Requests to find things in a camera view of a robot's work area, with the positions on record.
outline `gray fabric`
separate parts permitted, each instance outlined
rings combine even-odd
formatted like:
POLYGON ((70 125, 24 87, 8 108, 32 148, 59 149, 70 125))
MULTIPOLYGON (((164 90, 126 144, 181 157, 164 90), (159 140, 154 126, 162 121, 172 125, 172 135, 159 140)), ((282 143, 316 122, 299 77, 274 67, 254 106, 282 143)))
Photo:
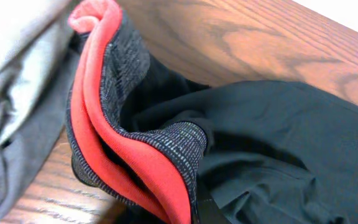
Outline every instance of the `gray fabric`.
POLYGON ((98 175, 96 175, 91 167, 86 163, 84 155, 80 150, 80 147, 75 139, 73 128, 71 125, 71 113, 70 113, 70 105, 71 105, 71 94, 72 91, 69 92, 67 107, 66 107, 66 132, 68 142, 70 143, 72 154, 72 161, 74 161, 73 171, 79 177, 79 179, 91 186, 97 186, 107 194, 115 197, 118 201, 125 203, 126 205, 135 205, 135 202, 130 201, 129 199, 119 195, 115 190, 110 188, 103 180, 100 179, 98 175))
POLYGON ((178 168, 189 194, 196 202, 196 170, 206 149, 206 135, 190 122, 173 124, 146 133, 129 133, 120 127, 120 112, 129 93, 144 79, 150 67, 150 55, 126 13, 120 29, 107 46, 100 87, 101 106, 106 120, 121 136, 155 147, 178 168))
POLYGON ((0 219, 24 193, 59 137, 78 59, 69 50, 33 113, 11 143, 0 147, 0 219))
POLYGON ((67 18, 76 2, 19 0, 9 9, 14 16, 2 16, 6 26, 0 27, 0 146, 27 119, 64 56, 73 34, 67 18), (18 14, 16 7, 26 10, 18 14))

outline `white wall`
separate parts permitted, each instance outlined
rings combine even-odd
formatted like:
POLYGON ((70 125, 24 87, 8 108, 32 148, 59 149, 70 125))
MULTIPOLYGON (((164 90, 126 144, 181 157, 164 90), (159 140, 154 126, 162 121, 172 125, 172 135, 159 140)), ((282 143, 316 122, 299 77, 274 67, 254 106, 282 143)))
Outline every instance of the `white wall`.
POLYGON ((358 0, 294 0, 358 32, 358 0))

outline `wooden table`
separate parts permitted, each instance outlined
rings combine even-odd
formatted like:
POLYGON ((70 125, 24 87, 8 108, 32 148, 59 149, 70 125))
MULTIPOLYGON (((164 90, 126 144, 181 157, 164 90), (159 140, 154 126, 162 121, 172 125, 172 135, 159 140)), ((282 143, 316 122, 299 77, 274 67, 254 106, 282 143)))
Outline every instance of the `wooden table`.
MULTIPOLYGON (((210 85, 300 80, 358 105, 358 33, 290 0, 120 0, 150 51, 210 85)), ((62 133, 4 223, 112 223, 123 206, 79 183, 62 133)))

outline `black cloth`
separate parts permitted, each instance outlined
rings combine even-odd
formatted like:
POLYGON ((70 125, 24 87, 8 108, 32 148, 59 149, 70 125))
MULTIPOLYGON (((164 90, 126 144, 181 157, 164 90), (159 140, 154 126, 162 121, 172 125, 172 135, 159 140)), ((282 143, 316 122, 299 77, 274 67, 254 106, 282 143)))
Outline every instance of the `black cloth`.
POLYGON ((358 223, 356 105, 299 82, 208 88, 151 58, 121 126, 189 119, 212 133, 198 173, 230 222, 358 223))

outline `fabric fold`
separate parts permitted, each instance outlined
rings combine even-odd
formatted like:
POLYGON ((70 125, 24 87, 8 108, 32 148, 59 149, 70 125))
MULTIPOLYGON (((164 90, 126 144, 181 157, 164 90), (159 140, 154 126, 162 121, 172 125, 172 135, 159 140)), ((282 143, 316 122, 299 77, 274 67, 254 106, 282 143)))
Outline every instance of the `fabric fold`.
POLYGON ((31 114, 63 59, 73 35, 67 18, 77 2, 20 0, 0 6, 9 9, 0 12, 0 146, 31 114), (23 5, 26 12, 18 14, 23 5))
POLYGON ((298 82, 192 82, 113 0, 69 23, 88 37, 67 108, 84 183, 166 223, 200 221, 201 182, 232 223, 358 223, 357 106, 298 82))

